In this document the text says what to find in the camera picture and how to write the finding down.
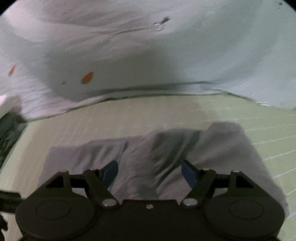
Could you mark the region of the grey knit garment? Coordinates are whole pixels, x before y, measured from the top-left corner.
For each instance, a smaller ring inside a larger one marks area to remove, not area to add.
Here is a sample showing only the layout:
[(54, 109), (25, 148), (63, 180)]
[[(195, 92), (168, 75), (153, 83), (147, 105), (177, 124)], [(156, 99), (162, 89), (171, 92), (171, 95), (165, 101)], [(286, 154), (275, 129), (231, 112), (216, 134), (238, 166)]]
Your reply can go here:
[(210, 168), (219, 174), (242, 171), (288, 211), (283, 190), (272, 180), (243, 128), (228, 122), (213, 123), (204, 131), (174, 128), (78, 146), (52, 147), (39, 182), (45, 183), (61, 170), (81, 174), (116, 161), (118, 175), (109, 190), (117, 200), (181, 201), (190, 192), (181, 173), (185, 160), (198, 169)]

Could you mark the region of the green grid cutting mat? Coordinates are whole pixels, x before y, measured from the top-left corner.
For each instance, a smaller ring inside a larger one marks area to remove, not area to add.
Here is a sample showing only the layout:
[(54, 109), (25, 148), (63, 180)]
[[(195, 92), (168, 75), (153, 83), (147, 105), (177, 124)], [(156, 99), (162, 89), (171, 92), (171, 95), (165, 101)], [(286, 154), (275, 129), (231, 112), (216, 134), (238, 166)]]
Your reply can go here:
[(240, 124), (288, 201), (281, 240), (295, 240), (295, 111), (231, 95), (156, 96), (104, 101), (28, 123), (1, 169), (1, 189), (27, 196), (37, 187), (53, 146), (149, 133), (159, 128), (206, 129)]

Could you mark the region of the white carrot print storage bag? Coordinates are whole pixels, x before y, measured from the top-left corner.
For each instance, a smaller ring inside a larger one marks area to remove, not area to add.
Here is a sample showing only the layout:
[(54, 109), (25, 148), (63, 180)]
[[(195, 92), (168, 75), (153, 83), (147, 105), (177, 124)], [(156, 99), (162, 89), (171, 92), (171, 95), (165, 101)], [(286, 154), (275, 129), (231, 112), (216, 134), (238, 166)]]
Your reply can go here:
[(1, 95), (32, 120), (140, 95), (229, 93), (295, 108), (284, 1), (16, 1), (1, 15)]

